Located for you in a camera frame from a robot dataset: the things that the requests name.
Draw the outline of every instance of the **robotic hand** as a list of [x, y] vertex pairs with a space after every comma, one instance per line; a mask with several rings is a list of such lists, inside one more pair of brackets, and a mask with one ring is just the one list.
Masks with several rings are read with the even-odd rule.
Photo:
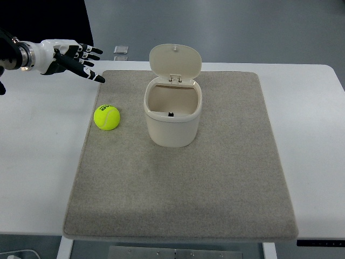
[[[100, 59], [92, 52], [103, 53], [95, 47], [67, 39], [47, 39], [41, 43], [22, 42], [0, 28], [0, 77], [5, 69], [21, 67], [23, 71], [38, 70], [45, 75], [70, 70], [81, 77], [104, 83], [102, 76], [86, 67], [94, 65], [89, 59]], [[5, 92], [6, 89], [0, 82], [0, 95]]]

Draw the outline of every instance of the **yellow tennis ball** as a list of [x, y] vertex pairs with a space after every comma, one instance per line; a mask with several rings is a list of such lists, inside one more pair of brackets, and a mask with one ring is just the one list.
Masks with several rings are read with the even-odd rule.
[[96, 109], [93, 120], [101, 130], [110, 131], [120, 123], [120, 112], [114, 106], [104, 104]]

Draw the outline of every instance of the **bin opening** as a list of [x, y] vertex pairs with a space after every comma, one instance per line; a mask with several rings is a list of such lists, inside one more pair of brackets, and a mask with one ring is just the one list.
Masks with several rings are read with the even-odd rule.
[[148, 108], [153, 112], [193, 114], [198, 107], [198, 93], [193, 87], [156, 85], [148, 97]]

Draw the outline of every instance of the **open lid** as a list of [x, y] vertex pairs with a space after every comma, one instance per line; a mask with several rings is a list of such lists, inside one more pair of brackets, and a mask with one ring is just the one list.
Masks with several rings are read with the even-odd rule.
[[201, 71], [201, 56], [193, 48], [163, 44], [154, 47], [150, 52], [152, 71], [160, 77], [181, 76], [182, 79], [196, 78]]

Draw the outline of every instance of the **plastic container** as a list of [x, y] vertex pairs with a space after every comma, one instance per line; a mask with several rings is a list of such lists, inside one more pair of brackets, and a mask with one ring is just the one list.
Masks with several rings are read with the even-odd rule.
[[151, 139], [164, 147], [183, 147], [196, 136], [202, 92], [193, 79], [201, 71], [200, 54], [188, 46], [163, 44], [150, 52], [158, 76], [146, 88], [144, 110]]

